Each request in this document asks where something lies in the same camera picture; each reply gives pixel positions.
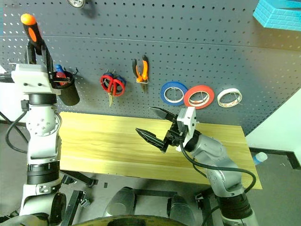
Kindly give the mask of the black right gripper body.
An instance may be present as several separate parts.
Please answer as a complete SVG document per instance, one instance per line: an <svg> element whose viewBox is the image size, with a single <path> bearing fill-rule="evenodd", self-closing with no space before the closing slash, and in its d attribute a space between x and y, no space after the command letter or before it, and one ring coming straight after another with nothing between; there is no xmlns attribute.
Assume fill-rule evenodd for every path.
<svg viewBox="0 0 301 226"><path fill-rule="evenodd" d="M185 140L186 126L177 118L178 115L172 119L172 125L165 135L165 142L170 146L179 146Z"/></svg>

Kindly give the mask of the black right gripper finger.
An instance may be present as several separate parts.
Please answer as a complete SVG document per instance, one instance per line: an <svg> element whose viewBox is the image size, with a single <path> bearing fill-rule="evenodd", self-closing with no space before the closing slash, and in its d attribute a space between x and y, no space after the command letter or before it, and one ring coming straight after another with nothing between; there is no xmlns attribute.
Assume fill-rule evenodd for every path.
<svg viewBox="0 0 301 226"><path fill-rule="evenodd" d="M176 114L173 114L165 109L159 108L159 107L148 107L150 110L152 110L158 117L171 121L172 123L176 122L177 116Z"/></svg>
<svg viewBox="0 0 301 226"><path fill-rule="evenodd" d="M144 129L136 128L135 130L147 143L155 146L162 153L165 153L167 151L169 143L165 138L163 140L161 140L161 139L157 138L155 134L153 134L147 130L144 130Z"/></svg>

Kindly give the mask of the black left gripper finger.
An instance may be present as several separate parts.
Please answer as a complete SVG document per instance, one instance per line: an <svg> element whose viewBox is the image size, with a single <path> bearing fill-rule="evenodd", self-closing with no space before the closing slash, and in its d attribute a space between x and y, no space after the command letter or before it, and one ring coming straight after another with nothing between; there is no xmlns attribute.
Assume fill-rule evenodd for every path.
<svg viewBox="0 0 301 226"><path fill-rule="evenodd" d="M25 63L35 65L36 64L36 52L35 47L28 42L25 51Z"/></svg>
<svg viewBox="0 0 301 226"><path fill-rule="evenodd" d="M49 78L53 78L54 77L53 60L45 43L43 43L41 46L41 54L42 54L43 63L47 68L48 76Z"/></svg>

